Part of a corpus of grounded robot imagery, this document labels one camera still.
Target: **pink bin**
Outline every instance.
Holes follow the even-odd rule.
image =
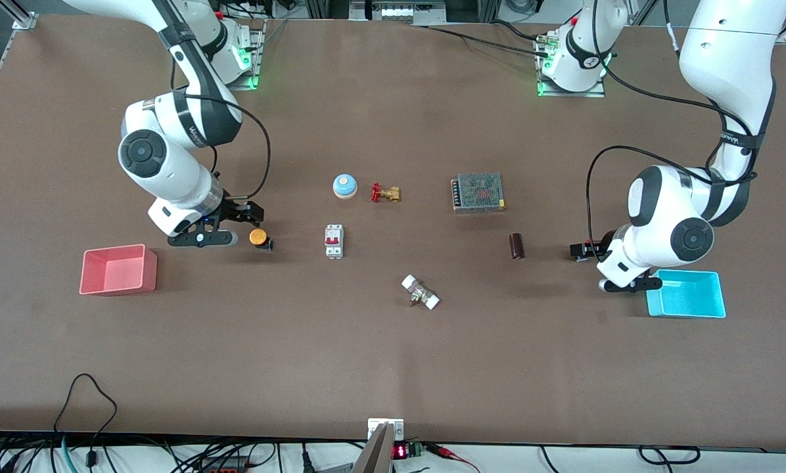
[[[123,296],[156,288],[156,254],[145,245],[113,246],[83,252],[80,294]]]

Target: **teal cable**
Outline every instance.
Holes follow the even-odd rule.
[[[78,470],[75,469],[75,464],[72,463],[72,458],[69,456],[69,449],[66,448],[66,436],[63,435],[63,439],[60,440],[60,449],[63,450],[63,457],[66,459],[66,466],[69,467],[69,471],[71,473],[78,473]]]

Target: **brown tabletop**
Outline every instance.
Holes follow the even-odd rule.
[[[525,46],[496,26],[459,27]],[[543,30],[531,26],[529,32]],[[613,69],[698,99],[664,30],[630,28]],[[724,320],[650,318],[645,296],[601,293],[583,185],[612,144],[702,164],[706,110],[610,83],[606,99],[538,98],[529,56],[396,23],[292,21],[267,46],[260,89],[237,93],[273,138],[257,202],[276,251],[168,248],[152,197],[116,161],[125,107],[168,90],[170,61],[143,25],[43,17],[0,74],[0,428],[46,429],[75,374],[120,405],[111,430],[360,438],[404,417],[435,440],[786,448],[786,49],[760,177],[741,218],[690,269],[720,273]],[[198,158],[210,161],[210,152]],[[645,166],[595,170],[598,236],[627,222]],[[264,143],[246,120],[221,146],[230,192],[248,192]],[[500,171],[503,215],[455,216],[448,182]],[[359,195],[338,200],[336,174]],[[374,181],[399,204],[369,201]],[[323,228],[346,228],[346,257]],[[230,225],[242,239],[250,227]],[[509,233],[527,258],[513,261]],[[145,243],[158,290],[78,295],[89,248]],[[402,279],[443,302],[408,308]],[[95,430],[108,405],[80,384],[63,428]]]

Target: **light blue plastic tray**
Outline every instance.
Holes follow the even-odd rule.
[[[659,269],[660,290],[648,290],[647,310],[652,317],[726,317],[720,276],[712,271]]]

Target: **brown cylinder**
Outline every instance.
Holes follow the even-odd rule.
[[[510,234],[510,256],[513,257],[513,259],[524,258],[524,245],[522,245],[521,233]]]

